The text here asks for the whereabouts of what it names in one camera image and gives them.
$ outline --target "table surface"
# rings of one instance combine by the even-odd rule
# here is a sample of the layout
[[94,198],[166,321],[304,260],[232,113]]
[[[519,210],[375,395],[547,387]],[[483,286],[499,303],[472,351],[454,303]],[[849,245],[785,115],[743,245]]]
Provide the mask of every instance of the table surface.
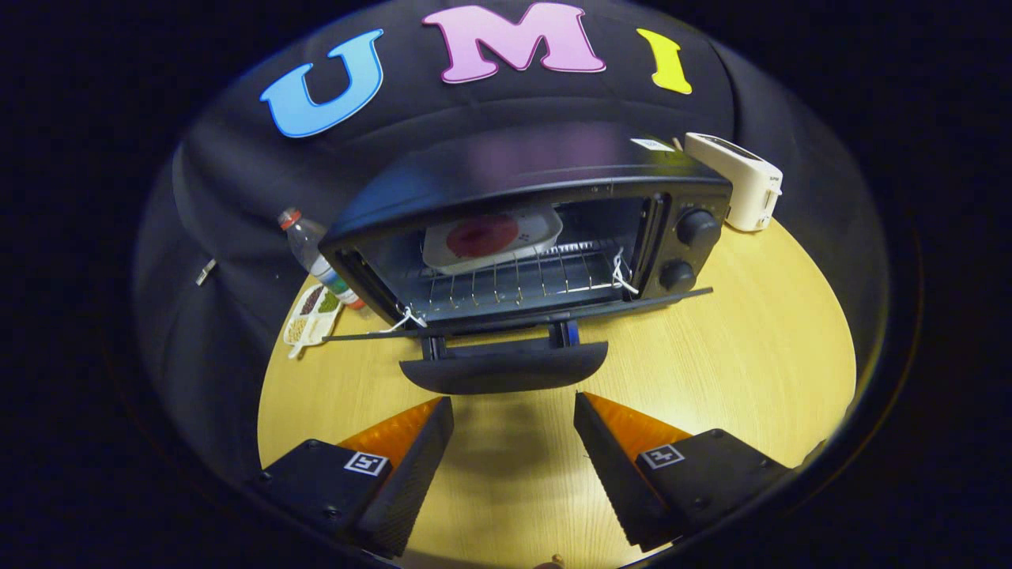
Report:
[[[310,277],[303,291],[314,283]],[[558,553],[570,568],[586,569],[649,555],[625,541],[573,428],[578,390],[693,434],[721,427],[787,467],[800,464],[854,395],[853,344],[829,283],[773,222],[756,234],[725,227],[697,287],[714,292],[581,321],[581,340],[607,340],[609,349],[601,369],[576,386],[453,396],[453,435],[408,551],[395,562],[529,569]],[[387,327],[374,314],[344,310],[335,333]],[[546,333],[471,341],[537,335]],[[421,357],[414,340],[331,342],[306,348],[301,359],[288,359],[289,349],[278,336],[260,397],[265,467],[307,438],[336,443],[436,396],[401,374],[400,360]]]

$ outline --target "orange soft pad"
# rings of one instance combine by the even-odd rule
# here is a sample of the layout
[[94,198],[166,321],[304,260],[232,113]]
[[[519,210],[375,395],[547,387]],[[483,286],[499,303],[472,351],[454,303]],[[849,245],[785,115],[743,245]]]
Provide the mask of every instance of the orange soft pad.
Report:
[[404,460],[404,456],[408,454],[408,450],[415,442],[418,433],[421,432],[425,421],[432,414],[436,403],[439,403],[442,397],[437,397],[398,413],[358,434],[345,438],[337,445],[359,453],[387,457],[390,459],[391,466],[397,469],[401,461]]
[[583,394],[632,463],[640,453],[692,436],[684,430],[619,405],[610,399],[587,392]]

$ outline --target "plastic tray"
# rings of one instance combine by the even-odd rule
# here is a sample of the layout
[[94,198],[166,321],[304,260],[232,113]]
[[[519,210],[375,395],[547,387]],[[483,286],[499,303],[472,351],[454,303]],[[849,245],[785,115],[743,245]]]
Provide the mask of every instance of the plastic tray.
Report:
[[[312,302],[312,306],[307,306],[310,303],[310,298],[317,291],[320,291],[320,293],[316,300]],[[323,307],[328,295],[334,299],[332,303],[337,302],[337,306],[327,312],[321,312],[320,309]],[[323,284],[311,287],[303,293],[303,296],[299,298],[299,303],[296,305],[296,311],[284,325],[284,334],[281,336],[281,340],[284,343],[294,346],[288,352],[288,358],[293,359],[298,357],[302,353],[303,348],[308,345],[323,343],[323,337],[330,335],[331,330],[334,329],[334,321],[341,312],[342,306],[344,305],[337,300],[337,297],[330,291],[327,291]]]

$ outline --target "wire rack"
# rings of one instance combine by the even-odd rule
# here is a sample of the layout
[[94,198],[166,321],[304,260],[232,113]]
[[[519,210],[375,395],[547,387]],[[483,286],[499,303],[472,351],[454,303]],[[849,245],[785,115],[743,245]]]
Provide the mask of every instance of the wire rack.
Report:
[[[412,299],[409,306],[416,314],[483,312],[483,307],[521,307],[535,299],[543,304],[544,299],[557,295],[593,296],[594,292],[621,287],[613,275],[612,257],[617,249],[610,240],[579,241],[465,274],[445,275],[425,267],[416,276],[427,283],[428,297]],[[629,278],[631,269],[624,255],[620,262],[622,274]]]

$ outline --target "toaster oven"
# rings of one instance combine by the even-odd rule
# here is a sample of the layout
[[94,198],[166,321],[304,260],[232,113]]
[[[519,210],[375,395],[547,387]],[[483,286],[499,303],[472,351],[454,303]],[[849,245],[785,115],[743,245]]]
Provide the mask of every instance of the toaster oven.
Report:
[[[684,152],[616,124],[492,131],[410,153],[361,190],[320,245],[401,329],[329,339],[418,338],[423,359],[401,369],[441,393],[579,382],[607,353],[607,342],[579,342],[579,319],[708,292],[693,287],[731,192]],[[451,345],[532,326],[547,337]]]

